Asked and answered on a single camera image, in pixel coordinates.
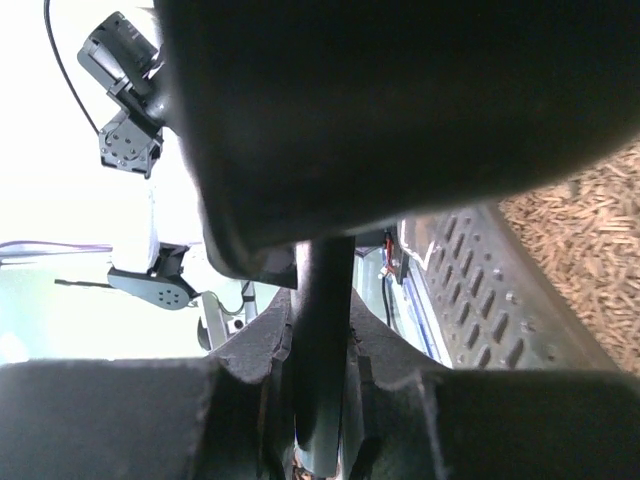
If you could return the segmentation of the dark brown litter box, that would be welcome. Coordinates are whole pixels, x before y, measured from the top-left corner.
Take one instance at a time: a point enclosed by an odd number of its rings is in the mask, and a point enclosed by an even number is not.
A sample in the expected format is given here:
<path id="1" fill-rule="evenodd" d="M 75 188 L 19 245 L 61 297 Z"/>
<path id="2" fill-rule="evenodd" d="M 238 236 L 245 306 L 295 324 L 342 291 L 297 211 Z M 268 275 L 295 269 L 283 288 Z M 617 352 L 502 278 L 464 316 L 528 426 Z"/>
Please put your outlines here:
<path id="1" fill-rule="evenodd" d="M 639 146 L 397 227 L 405 338 L 450 368 L 639 371 Z"/>

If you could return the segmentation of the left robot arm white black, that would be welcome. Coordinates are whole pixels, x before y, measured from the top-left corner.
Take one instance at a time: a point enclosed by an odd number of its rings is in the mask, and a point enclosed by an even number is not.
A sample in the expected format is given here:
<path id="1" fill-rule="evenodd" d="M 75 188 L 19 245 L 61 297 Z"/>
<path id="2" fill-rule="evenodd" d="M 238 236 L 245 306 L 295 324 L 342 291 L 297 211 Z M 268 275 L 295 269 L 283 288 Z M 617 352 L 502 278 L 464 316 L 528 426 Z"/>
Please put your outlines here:
<path id="1" fill-rule="evenodd" d="M 113 246 L 108 284 L 161 309 L 183 309 L 198 295 L 182 277 L 189 248 L 160 240 L 149 182 L 163 150 L 163 131 L 176 128 L 164 51 L 116 11 L 89 34 L 77 59 L 119 107 L 98 133 L 102 166 L 142 183 L 141 212 L 132 232 Z"/>

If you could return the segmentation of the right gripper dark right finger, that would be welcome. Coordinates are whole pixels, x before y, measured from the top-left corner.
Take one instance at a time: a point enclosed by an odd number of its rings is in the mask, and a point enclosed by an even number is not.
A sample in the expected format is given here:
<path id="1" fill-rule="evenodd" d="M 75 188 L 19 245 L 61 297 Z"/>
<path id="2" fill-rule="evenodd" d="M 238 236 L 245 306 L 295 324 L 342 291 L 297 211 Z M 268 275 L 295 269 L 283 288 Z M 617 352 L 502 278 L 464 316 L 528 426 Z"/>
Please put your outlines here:
<path id="1" fill-rule="evenodd" d="M 348 479 L 635 479 L 639 382 L 580 370 L 452 370 L 358 296 L 344 390 Z"/>

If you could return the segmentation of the black slotted litter scoop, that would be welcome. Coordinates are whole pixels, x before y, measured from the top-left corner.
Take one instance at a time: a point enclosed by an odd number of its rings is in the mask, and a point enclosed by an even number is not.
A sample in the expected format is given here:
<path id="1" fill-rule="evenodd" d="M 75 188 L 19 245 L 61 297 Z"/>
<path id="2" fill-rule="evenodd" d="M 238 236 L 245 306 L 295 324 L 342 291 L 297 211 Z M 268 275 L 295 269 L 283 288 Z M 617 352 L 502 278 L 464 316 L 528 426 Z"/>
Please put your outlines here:
<path id="1" fill-rule="evenodd" d="M 635 1 L 159 1 L 210 258 L 296 246 L 293 422 L 344 472 L 355 232 L 508 196 L 639 130 Z"/>

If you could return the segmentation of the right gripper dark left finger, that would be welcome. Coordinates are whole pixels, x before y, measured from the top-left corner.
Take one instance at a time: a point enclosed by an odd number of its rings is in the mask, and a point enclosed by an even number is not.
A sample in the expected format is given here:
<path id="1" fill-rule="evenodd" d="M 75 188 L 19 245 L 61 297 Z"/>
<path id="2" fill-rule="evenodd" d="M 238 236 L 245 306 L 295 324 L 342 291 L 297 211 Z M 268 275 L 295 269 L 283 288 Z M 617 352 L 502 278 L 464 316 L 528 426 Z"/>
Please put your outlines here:
<path id="1" fill-rule="evenodd" d="M 290 294 L 210 355 L 1 369 L 5 479 L 288 479 Z"/>

